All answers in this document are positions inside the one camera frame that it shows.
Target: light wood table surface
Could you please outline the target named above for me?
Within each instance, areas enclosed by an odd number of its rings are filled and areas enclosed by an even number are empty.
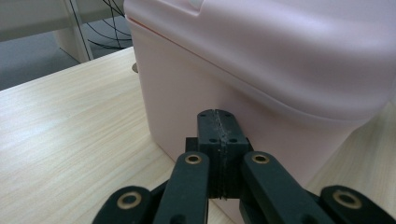
[[[108,196],[174,163],[149,134],[134,50],[0,91],[0,223],[91,223]],[[342,184],[396,217],[396,108],[354,132],[308,189]],[[209,223],[232,223],[213,203]]]

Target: pink plastic container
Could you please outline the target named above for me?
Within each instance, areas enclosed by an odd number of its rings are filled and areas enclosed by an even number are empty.
[[[125,0],[124,9],[150,131],[173,159],[196,136],[196,115],[218,108],[304,185],[396,89],[392,1]],[[226,204],[240,222],[237,203]]]

